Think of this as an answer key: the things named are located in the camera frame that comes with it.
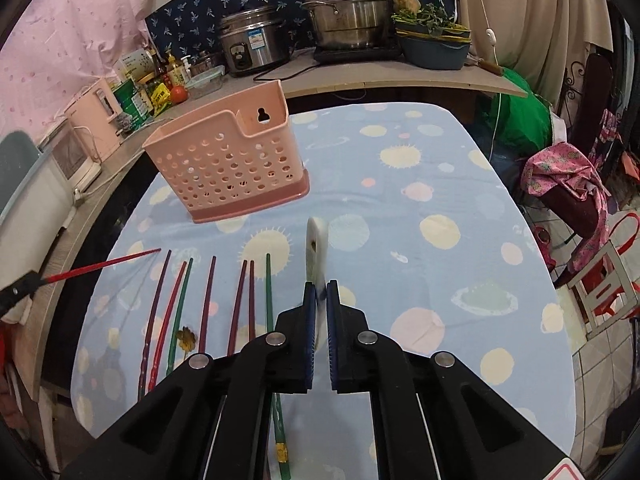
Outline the dark red chopstick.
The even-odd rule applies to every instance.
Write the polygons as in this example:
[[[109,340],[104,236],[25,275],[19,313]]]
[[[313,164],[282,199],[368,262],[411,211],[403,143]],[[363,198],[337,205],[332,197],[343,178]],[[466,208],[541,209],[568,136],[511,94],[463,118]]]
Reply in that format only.
[[[255,322],[255,261],[250,260],[250,277],[248,278],[248,341],[256,338]]]

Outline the stainless steel steamer pot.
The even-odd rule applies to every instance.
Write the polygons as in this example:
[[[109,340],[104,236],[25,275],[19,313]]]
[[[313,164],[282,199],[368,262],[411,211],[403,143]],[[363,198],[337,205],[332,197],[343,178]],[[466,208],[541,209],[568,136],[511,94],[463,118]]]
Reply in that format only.
[[[385,44],[392,0],[302,0],[322,49],[358,50]]]

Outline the maroon chopstick curved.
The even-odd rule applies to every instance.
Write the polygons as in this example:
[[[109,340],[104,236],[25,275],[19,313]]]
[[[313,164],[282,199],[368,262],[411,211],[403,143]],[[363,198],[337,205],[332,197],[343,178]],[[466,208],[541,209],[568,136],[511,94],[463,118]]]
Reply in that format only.
[[[236,292],[234,297],[234,304],[233,304],[231,324],[230,324],[228,344],[227,344],[228,356],[232,356],[232,354],[235,352],[236,335],[238,334],[241,304],[242,304],[244,283],[246,278],[246,270],[247,270],[247,261],[244,260],[242,262],[238,286],[236,286]]]

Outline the white green ceramic soup spoon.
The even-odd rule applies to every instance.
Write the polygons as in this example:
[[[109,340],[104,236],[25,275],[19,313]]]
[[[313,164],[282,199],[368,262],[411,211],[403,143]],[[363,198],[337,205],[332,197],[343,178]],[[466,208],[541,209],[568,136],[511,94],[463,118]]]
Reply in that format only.
[[[310,217],[306,227],[306,279],[321,292],[326,286],[326,256],[329,226],[326,220]]]

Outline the green plastic bag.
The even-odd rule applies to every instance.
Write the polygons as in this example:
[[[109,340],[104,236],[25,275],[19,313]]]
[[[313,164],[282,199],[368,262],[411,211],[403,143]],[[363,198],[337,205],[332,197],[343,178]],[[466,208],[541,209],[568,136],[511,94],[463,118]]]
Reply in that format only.
[[[525,96],[496,94],[478,106],[475,118],[503,148],[521,157],[533,156],[551,144],[548,104],[515,70],[505,68],[503,77],[523,90]]]

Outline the silver rice cooker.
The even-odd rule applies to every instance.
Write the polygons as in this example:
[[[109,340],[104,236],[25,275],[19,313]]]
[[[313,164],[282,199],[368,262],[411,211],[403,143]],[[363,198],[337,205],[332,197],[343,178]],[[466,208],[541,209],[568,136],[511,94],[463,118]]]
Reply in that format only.
[[[291,47],[285,18],[275,6],[224,16],[218,39],[231,76],[256,74],[290,60]]]

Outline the yellow condiment bottle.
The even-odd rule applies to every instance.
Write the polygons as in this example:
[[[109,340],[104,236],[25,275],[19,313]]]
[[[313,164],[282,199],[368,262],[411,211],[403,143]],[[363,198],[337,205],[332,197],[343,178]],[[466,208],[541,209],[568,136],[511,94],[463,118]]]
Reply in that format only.
[[[175,86],[185,86],[189,81],[189,74],[186,68],[180,60],[177,60],[171,53],[171,50],[166,52],[167,54],[167,73],[171,81],[171,84]]]

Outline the bright red chopstick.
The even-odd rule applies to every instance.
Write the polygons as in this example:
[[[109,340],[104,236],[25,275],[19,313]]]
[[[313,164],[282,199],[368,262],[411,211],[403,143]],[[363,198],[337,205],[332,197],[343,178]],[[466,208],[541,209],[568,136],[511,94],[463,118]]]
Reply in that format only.
[[[128,262],[137,258],[149,256],[149,255],[154,255],[157,252],[160,252],[160,248],[148,249],[148,250],[144,250],[143,252],[135,252],[134,254],[113,258],[103,262],[89,264],[88,266],[82,266],[81,268],[68,270],[59,274],[46,276],[45,278],[42,278],[40,280],[40,284],[49,285],[49,284],[57,283],[60,281],[69,280],[70,278],[77,278],[78,276],[81,276],[84,274],[102,270],[104,268],[107,268],[108,266],[116,266],[116,264],[119,264],[119,263]]]

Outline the pink perforated utensil basket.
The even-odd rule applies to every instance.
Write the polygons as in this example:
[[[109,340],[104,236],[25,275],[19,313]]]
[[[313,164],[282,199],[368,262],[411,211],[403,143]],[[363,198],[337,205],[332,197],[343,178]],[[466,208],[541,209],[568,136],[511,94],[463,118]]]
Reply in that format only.
[[[143,149],[195,223],[279,206],[310,191],[280,80],[171,120]]]

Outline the pink kettle appliance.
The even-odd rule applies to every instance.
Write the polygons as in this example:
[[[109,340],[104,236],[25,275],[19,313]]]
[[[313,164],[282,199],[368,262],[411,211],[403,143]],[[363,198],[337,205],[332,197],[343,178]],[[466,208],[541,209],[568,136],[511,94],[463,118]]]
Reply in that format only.
[[[119,147],[117,117],[122,112],[110,85],[100,78],[64,110],[64,116],[87,148],[106,159]]]

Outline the purple chopstick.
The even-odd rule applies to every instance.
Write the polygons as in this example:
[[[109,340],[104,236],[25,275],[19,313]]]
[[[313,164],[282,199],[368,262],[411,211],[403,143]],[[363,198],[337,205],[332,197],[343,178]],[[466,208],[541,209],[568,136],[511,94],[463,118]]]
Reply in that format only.
[[[163,266],[160,269],[160,276],[158,277],[158,280],[156,282],[156,287],[155,287],[155,292],[154,292],[154,296],[151,304],[149,318],[145,327],[142,355],[141,355],[141,361],[140,361],[140,370],[139,370],[139,376],[138,376],[138,386],[137,386],[138,401],[140,401],[145,396],[145,381],[146,381],[146,374],[148,374],[150,347],[151,347],[151,340],[152,340],[152,335],[153,335],[153,330],[155,325],[154,320],[155,320],[158,303],[160,302],[160,294],[162,293],[163,282],[167,272],[170,257],[171,257],[171,249],[168,249],[165,260],[163,262]]]

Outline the pink floral cloth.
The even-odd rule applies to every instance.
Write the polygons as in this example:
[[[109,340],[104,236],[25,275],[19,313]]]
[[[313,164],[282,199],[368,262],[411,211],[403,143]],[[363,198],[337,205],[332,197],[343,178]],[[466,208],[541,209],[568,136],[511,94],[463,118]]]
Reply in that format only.
[[[567,269],[569,274],[582,270],[608,240],[610,193],[596,168],[574,145],[560,142],[529,157],[521,188],[580,237]]]

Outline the small gold flower spoon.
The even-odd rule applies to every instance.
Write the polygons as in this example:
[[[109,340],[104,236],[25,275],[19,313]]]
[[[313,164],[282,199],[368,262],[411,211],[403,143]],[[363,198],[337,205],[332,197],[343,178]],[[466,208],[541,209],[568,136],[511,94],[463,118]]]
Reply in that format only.
[[[182,352],[182,358],[185,360],[196,347],[196,335],[188,326],[183,326],[180,330],[177,330],[176,343]]]

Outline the blue basin with vegetables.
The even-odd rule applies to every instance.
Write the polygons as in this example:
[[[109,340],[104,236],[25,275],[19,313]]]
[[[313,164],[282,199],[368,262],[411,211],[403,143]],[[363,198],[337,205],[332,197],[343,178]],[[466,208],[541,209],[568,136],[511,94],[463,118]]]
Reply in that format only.
[[[471,47],[469,27],[438,0],[393,0],[392,22],[405,60],[427,70],[461,70]]]

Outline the green chopstick gold band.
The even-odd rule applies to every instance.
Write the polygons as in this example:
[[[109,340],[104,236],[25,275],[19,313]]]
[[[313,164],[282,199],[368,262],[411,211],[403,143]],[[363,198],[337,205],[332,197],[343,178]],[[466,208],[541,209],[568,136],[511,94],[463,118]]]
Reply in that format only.
[[[267,254],[265,258],[265,272],[266,326],[267,332],[271,333],[274,331],[274,312],[270,254]],[[288,445],[286,444],[282,405],[279,393],[275,393],[272,396],[271,417],[273,421],[274,440],[276,441],[276,457],[280,470],[280,479],[291,480],[291,467],[290,462],[288,461]]]

